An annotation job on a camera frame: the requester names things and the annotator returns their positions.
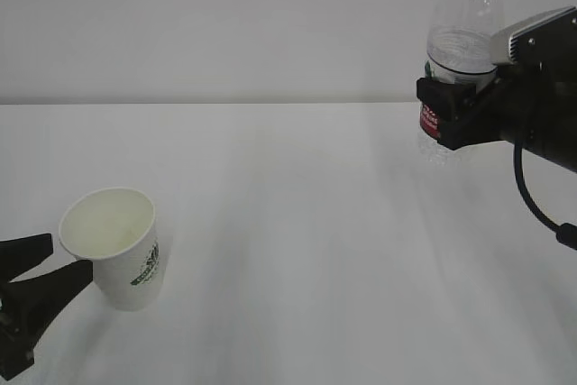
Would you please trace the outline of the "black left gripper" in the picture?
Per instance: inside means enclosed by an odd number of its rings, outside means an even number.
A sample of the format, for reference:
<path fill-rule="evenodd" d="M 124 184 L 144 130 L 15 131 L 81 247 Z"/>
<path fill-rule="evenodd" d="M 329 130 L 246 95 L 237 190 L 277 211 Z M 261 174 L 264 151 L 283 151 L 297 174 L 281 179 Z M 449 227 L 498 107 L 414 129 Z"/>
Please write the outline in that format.
<path fill-rule="evenodd" d="M 1 375 L 34 365 L 33 347 L 63 309 L 93 281 L 93 263 L 74 261 L 40 277 L 8 281 L 53 254 L 51 234 L 1 242 Z"/>

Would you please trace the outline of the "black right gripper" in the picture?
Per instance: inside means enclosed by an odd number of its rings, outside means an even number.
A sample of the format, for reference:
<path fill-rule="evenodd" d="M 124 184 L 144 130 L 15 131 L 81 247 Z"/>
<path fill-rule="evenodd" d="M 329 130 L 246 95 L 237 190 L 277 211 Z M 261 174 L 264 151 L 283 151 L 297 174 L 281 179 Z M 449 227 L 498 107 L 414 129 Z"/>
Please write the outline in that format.
<path fill-rule="evenodd" d="M 497 67 L 496 80 L 478 97 L 474 84 L 419 78 L 422 131 L 448 150 L 504 141 L 528 151 L 574 151 L 576 52 Z"/>

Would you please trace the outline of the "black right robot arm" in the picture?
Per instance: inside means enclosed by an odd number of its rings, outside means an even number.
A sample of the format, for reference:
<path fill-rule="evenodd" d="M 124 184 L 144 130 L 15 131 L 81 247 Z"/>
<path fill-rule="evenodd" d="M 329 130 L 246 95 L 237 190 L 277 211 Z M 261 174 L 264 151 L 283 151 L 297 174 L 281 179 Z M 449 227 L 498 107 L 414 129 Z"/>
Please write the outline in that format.
<path fill-rule="evenodd" d="M 497 76 L 470 85 L 417 81 L 417 98 L 437 116 L 435 141 L 456 151 L 514 142 L 568 170 L 576 169 L 576 15 L 512 25 L 492 54 Z"/>

